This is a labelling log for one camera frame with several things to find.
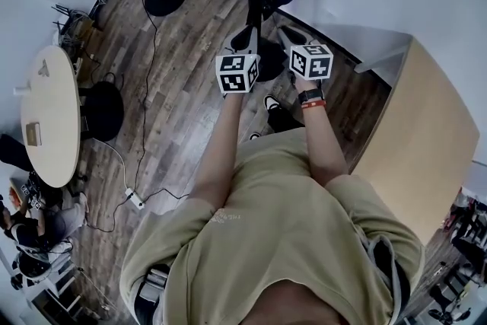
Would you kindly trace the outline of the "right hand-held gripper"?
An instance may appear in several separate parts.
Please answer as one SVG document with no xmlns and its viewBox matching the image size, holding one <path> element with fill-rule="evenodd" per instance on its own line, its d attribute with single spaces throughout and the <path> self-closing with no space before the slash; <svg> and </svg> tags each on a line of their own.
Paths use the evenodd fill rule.
<svg viewBox="0 0 487 325">
<path fill-rule="evenodd" d="M 294 27 L 281 26 L 277 34 L 290 71 L 308 81 L 330 78 L 334 55 L 326 44 Z"/>
</svg>

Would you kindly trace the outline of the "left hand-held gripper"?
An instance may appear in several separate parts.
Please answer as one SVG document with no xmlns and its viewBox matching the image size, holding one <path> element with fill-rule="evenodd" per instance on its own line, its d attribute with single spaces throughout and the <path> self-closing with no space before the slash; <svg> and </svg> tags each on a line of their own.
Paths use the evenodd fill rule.
<svg viewBox="0 0 487 325">
<path fill-rule="evenodd" d="M 223 95 L 249 93 L 259 76 L 258 30 L 246 25 L 223 42 L 215 74 Z"/>
</svg>

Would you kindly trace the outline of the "person's right forearm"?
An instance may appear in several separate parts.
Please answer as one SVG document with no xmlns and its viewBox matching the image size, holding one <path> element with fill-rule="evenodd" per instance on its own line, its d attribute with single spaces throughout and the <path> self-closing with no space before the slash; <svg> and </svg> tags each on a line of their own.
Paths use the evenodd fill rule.
<svg viewBox="0 0 487 325">
<path fill-rule="evenodd" d="M 345 156 L 326 113 L 326 107 L 303 110 L 310 173 L 321 186 L 349 173 Z"/>
</svg>

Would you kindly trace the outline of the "person's left forearm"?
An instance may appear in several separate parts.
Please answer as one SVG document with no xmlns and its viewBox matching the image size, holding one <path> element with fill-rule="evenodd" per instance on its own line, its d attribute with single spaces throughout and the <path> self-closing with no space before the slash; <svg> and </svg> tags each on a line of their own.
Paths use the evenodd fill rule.
<svg viewBox="0 0 487 325">
<path fill-rule="evenodd" d="M 224 99 L 189 194 L 190 199 L 202 199 L 216 210 L 224 206 L 231 190 L 243 99 L 242 94 Z"/>
</svg>

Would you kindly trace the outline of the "black wristwatch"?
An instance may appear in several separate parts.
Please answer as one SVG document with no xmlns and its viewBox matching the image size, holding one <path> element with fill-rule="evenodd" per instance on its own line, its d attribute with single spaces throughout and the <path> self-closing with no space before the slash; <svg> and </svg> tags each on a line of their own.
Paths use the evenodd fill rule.
<svg viewBox="0 0 487 325">
<path fill-rule="evenodd" d="M 319 88 L 314 88 L 310 90 L 304 90 L 298 94 L 298 99 L 300 101 L 300 104 L 305 104 L 308 101 L 311 100 L 324 100 L 323 98 L 323 92 Z"/>
</svg>

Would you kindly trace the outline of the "person's right shoe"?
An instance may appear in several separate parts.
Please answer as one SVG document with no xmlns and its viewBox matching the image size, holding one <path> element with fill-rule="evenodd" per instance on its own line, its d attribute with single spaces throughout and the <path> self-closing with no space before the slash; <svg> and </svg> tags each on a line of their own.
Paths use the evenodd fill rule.
<svg viewBox="0 0 487 325">
<path fill-rule="evenodd" d="M 268 94 L 263 99 L 264 107 L 269 112 L 270 110 L 280 109 L 282 105 L 280 102 L 271 94 Z"/>
</svg>

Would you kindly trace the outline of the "square light wooden table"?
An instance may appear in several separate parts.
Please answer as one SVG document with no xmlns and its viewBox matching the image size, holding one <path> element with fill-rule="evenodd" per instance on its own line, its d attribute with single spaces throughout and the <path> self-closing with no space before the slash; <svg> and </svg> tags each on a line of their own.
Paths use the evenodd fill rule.
<svg viewBox="0 0 487 325">
<path fill-rule="evenodd" d="M 439 64 L 412 38 L 382 66 L 391 85 L 335 54 L 323 89 L 349 170 L 428 243 L 471 165 L 479 130 Z"/>
</svg>

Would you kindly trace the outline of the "black round chair seat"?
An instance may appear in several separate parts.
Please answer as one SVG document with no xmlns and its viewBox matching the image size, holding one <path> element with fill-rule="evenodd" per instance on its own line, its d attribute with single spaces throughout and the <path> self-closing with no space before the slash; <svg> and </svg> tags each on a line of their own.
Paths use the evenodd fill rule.
<svg viewBox="0 0 487 325">
<path fill-rule="evenodd" d="M 86 130 L 81 131 L 81 140 L 96 139 L 108 142 L 121 130 L 124 105 L 121 93 L 114 83 L 99 81 L 91 88 L 79 88 L 79 97 L 84 97 L 80 107 Z"/>
</svg>

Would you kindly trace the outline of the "person's beige shirt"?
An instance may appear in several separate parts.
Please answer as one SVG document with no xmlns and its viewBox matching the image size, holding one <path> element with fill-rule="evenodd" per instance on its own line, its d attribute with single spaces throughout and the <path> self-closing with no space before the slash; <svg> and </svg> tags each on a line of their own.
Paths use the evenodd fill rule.
<svg viewBox="0 0 487 325">
<path fill-rule="evenodd" d="M 389 325 L 399 314 L 394 287 L 373 249 L 384 244 L 411 287 L 424 248 L 374 188 L 342 175 L 320 185 L 310 175 L 303 129 L 238 148 L 230 195 L 221 208 L 187 199 L 150 213 L 124 259 L 120 294 L 135 307 L 144 278 L 169 269 L 154 297 L 156 325 L 238 325 L 270 285 L 309 288 L 349 325 Z"/>
</svg>

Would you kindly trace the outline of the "brown cardboard boxes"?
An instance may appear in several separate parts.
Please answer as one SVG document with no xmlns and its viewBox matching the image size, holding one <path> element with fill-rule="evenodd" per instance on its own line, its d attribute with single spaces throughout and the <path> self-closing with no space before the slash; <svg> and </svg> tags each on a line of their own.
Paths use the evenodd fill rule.
<svg viewBox="0 0 487 325">
<path fill-rule="evenodd" d="M 77 59 L 102 36 L 103 31 L 95 20 L 83 14 L 75 14 L 59 31 L 58 43 L 71 59 Z"/>
</svg>

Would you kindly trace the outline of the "white power strip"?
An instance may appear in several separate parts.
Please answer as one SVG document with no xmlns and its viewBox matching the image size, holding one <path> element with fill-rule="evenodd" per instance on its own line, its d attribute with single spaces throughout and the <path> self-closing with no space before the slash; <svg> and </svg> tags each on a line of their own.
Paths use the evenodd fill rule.
<svg viewBox="0 0 487 325">
<path fill-rule="evenodd" d="M 145 207 L 145 201 L 132 188 L 127 187 L 125 194 L 126 198 L 131 201 L 136 208 L 143 209 Z"/>
</svg>

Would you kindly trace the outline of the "black router with antennas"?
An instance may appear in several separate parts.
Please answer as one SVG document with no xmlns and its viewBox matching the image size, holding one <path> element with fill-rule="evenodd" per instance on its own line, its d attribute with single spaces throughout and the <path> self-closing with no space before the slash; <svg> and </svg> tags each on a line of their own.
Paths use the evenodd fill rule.
<svg viewBox="0 0 487 325">
<path fill-rule="evenodd" d="M 74 9 L 65 7 L 64 5 L 60 4 L 54 4 L 51 9 L 58 14 L 57 18 L 53 21 L 53 24 L 58 30 L 62 30 L 65 27 L 68 27 L 72 22 L 72 18 L 76 14 L 76 11 Z"/>
</svg>

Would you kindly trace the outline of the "round wooden table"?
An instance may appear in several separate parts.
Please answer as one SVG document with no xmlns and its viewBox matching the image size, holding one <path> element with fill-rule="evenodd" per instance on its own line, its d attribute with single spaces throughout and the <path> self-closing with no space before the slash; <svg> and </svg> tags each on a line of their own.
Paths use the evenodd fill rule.
<svg viewBox="0 0 487 325">
<path fill-rule="evenodd" d="M 49 77 L 39 76 L 42 60 L 47 61 Z M 21 98 L 21 130 L 34 170 L 48 185 L 60 188 L 72 179 L 78 163 L 81 114 L 78 83 L 65 50 L 47 46 L 40 50 Z M 27 123 L 40 124 L 41 146 L 29 146 Z"/>
</svg>

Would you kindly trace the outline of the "brown flat box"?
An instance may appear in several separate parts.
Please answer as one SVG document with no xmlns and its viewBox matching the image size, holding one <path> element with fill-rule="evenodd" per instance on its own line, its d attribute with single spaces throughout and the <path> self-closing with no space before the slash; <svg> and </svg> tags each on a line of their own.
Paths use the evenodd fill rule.
<svg viewBox="0 0 487 325">
<path fill-rule="evenodd" d="M 42 139 L 40 133 L 40 124 L 38 122 L 35 123 L 27 123 L 25 125 L 25 135 L 27 138 L 27 144 L 29 146 L 41 146 Z"/>
</svg>

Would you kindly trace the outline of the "black office chair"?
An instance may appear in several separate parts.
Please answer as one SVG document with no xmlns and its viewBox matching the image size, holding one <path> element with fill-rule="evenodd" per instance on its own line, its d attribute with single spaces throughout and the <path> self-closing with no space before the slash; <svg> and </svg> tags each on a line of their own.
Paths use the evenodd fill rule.
<svg viewBox="0 0 487 325">
<path fill-rule="evenodd" d="M 461 276 L 449 276 L 443 284 L 443 287 L 435 285 L 429 291 L 438 308 L 429 309 L 428 315 L 441 325 L 454 325 L 469 319 L 472 308 L 462 308 L 462 303 L 472 290 L 473 281 L 466 281 Z"/>
<path fill-rule="evenodd" d="M 26 172 L 33 171 L 25 146 L 7 134 L 0 135 L 0 161 Z"/>
</svg>

